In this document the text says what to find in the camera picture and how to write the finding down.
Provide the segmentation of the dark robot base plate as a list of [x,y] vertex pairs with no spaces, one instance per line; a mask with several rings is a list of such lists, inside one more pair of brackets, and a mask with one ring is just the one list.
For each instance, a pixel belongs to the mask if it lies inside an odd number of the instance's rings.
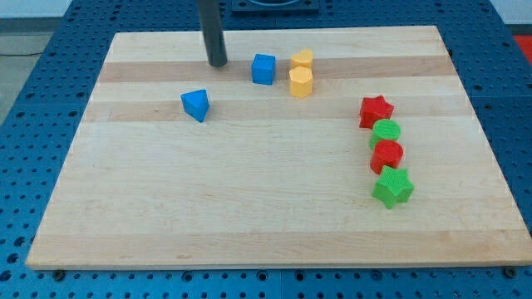
[[319,12],[320,0],[230,0],[233,14]]

